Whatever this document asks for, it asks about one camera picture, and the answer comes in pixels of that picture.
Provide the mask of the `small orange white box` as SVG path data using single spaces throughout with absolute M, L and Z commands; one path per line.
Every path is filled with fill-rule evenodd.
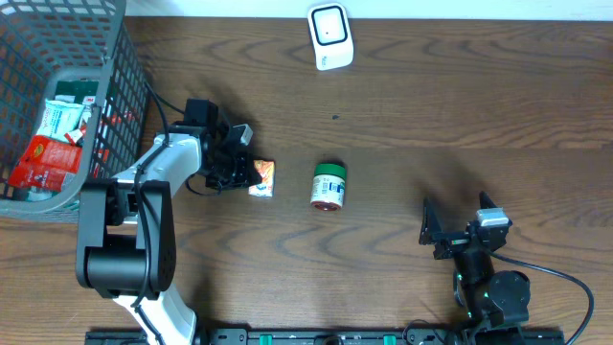
M 274 195 L 275 162 L 255 160 L 254 167 L 261 178 L 261 182 L 250 186 L 248 194 L 257 197 L 272 197 Z

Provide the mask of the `white teal wipes packet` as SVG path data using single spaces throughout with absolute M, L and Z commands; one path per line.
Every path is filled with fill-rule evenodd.
M 46 100 L 40 125 L 35 134 L 68 143 L 65 134 L 78 128 L 84 108 L 82 104 Z

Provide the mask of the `green 3M cloth package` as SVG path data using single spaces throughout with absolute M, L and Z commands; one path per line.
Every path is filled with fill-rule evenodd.
M 95 80 L 61 80 L 57 83 L 54 99 L 71 104 L 95 101 L 99 83 Z

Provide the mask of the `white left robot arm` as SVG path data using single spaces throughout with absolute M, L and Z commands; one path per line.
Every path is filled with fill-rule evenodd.
M 261 182 L 252 128 L 233 125 L 210 101 L 190 99 L 183 118 L 164 123 L 151 148 L 110 178 L 80 189 L 76 276 L 120 305 L 137 331 L 90 331 L 88 344 L 207 344 L 209 332 L 173 282 L 172 199 L 195 176 L 212 195 Z

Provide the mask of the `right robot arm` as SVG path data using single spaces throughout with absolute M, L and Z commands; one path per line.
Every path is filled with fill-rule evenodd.
M 479 194 L 479 202 L 475 219 L 464 230 L 445 232 L 433 203 L 425 199 L 419 244 L 432 245 L 436 260 L 454 262 L 454 282 L 475 323 L 496 329 L 526 322 L 531 299 L 529 278 L 516 270 L 497 271 L 491 260 L 506 244 L 512 221 L 487 193 Z

